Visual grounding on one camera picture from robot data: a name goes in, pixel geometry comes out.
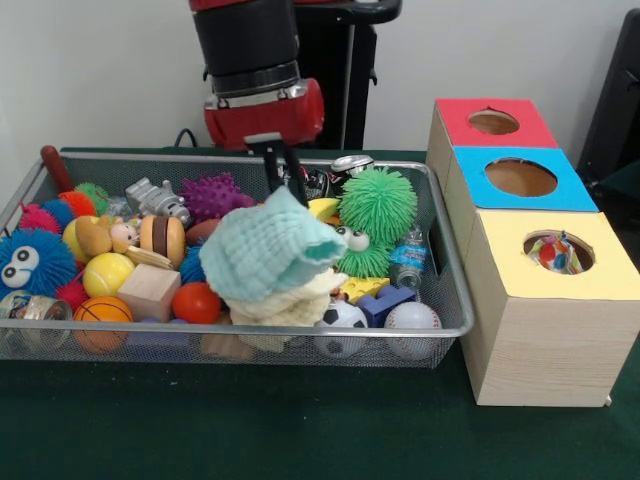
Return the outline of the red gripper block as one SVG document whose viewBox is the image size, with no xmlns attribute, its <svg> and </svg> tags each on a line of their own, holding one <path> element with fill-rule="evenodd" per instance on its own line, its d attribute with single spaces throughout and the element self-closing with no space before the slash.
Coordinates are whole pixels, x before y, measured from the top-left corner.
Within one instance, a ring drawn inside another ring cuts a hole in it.
<svg viewBox="0 0 640 480">
<path fill-rule="evenodd" d="M 292 86 L 243 97 L 212 95 L 204 106 L 205 124 L 213 143 L 227 150 L 246 150 L 263 143 L 263 160 L 269 191 L 283 185 L 278 173 L 279 143 L 286 145 L 284 161 L 288 187 L 302 205 L 307 205 L 304 176 L 291 145 L 311 142 L 323 129 L 325 109 L 319 83 L 301 79 Z"/>
</svg>

